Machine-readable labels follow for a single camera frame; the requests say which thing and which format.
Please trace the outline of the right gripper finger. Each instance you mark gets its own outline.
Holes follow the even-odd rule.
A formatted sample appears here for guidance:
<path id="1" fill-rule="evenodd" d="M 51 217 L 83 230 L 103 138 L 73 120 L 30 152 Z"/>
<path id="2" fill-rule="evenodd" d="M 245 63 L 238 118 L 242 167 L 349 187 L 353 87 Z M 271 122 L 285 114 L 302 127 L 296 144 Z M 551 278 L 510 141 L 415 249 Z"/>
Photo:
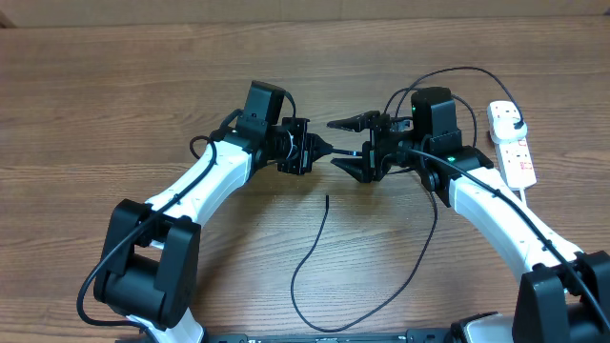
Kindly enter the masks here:
<path id="1" fill-rule="evenodd" d="M 362 132 L 370 129 L 374 120 L 379 116 L 379 111 L 365 111 L 356 116 L 330 121 L 327 123 L 327 127 L 342 131 Z"/>
<path id="2" fill-rule="evenodd" d="M 333 158 L 331 163 L 351 175 L 359 183 L 368 182 L 368 169 L 363 158 Z"/>

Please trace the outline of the Samsung Galaxy smartphone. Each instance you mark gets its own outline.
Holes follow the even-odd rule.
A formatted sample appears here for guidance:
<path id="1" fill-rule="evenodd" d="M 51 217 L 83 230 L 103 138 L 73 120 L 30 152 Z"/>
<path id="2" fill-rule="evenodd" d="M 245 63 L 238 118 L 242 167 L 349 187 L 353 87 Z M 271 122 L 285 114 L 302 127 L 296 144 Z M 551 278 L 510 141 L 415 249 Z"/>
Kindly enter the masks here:
<path id="1" fill-rule="evenodd" d="M 341 149 L 331 149 L 331 153 L 347 155 L 347 156 L 362 156 L 361 151 L 349 151 L 349 150 L 341 150 Z"/>

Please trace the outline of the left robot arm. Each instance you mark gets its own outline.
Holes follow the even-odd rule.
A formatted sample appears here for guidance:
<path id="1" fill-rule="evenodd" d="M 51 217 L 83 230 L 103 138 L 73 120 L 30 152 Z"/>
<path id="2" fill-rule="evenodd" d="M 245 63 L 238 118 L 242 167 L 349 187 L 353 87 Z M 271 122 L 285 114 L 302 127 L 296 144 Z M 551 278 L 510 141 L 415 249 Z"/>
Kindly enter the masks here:
<path id="1" fill-rule="evenodd" d="M 254 81 L 243 108 L 205 136 L 206 150 L 160 194 L 125 199 L 113 210 L 98 265 L 83 287 L 120 314 L 120 326 L 144 342 L 200 342 L 203 328 L 190 303 L 196 286 L 201 230 L 222 202 L 260 169 L 301 175 L 332 152 L 307 119 L 282 117 L 291 96 Z"/>

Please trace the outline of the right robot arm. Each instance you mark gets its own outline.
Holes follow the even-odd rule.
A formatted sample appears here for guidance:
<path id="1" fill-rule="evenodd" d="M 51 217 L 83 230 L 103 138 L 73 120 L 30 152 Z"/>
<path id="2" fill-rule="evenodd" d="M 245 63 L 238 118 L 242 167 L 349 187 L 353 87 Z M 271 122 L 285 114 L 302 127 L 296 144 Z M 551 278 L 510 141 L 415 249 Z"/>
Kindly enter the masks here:
<path id="1" fill-rule="evenodd" d="M 424 188 L 470 221 L 519 283 L 511 316 L 477 314 L 451 325 L 447 342 L 606 342 L 609 339 L 609 255 L 583 252 L 524 205 L 480 150 L 462 143 L 456 98 L 432 87 L 411 96 L 411 127 L 379 111 L 329 122 L 367 130 L 361 153 L 333 164 L 361 183 L 393 166 L 413 169 Z"/>

